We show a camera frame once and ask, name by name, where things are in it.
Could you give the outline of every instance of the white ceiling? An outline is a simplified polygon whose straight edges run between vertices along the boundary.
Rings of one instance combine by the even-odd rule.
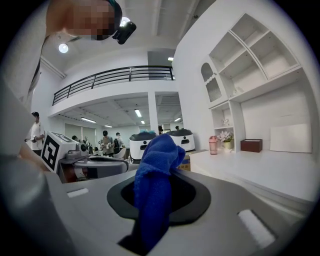
[[[147,42],[150,41],[150,38],[162,40],[167,38],[176,47],[188,31],[200,0],[117,0],[117,2],[122,8],[123,16],[128,17],[137,25],[136,31],[124,45],[118,45],[111,38],[104,41],[80,39],[69,43],[69,52],[62,54],[59,52],[58,46],[66,43],[72,37],[57,33],[51,36],[44,45],[43,56],[56,68],[64,72],[66,67],[70,68],[70,65],[67,64],[68,62],[74,63],[73,59],[76,58],[76,62],[79,63],[79,56],[85,55],[88,51],[92,52],[90,57],[93,58],[95,55],[106,53],[106,51],[128,48],[137,39],[145,38],[145,42]]]
[[[159,124],[168,124],[174,122],[177,118],[182,118],[177,92],[156,93],[155,97]],[[139,109],[142,117],[137,116],[135,109]],[[110,97],[106,102],[77,107],[60,114],[60,116],[79,121],[81,121],[81,118],[87,118],[96,121],[96,125],[99,126],[142,126],[142,120],[146,125],[149,125],[148,94],[133,93]]]

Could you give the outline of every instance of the white robot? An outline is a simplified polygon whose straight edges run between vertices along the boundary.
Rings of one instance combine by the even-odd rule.
[[[141,132],[130,137],[130,162],[132,164],[140,164],[147,145],[156,136],[155,133]]]
[[[170,135],[177,146],[183,148],[186,152],[195,150],[195,140],[193,133],[188,129],[169,131]]]

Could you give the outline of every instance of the blue towel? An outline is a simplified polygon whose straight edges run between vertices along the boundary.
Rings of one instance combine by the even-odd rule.
[[[168,230],[172,202],[170,169],[177,168],[185,155],[185,150],[168,134],[155,137],[143,153],[135,175],[134,206],[139,209],[138,225],[146,251]]]

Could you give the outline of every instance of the pink bottle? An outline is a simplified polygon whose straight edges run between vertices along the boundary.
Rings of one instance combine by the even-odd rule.
[[[217,136],[211,136],[209,138],[209,148],[210,148],[210,154],[211,155],[217,155],[218,154],[218,140]]]

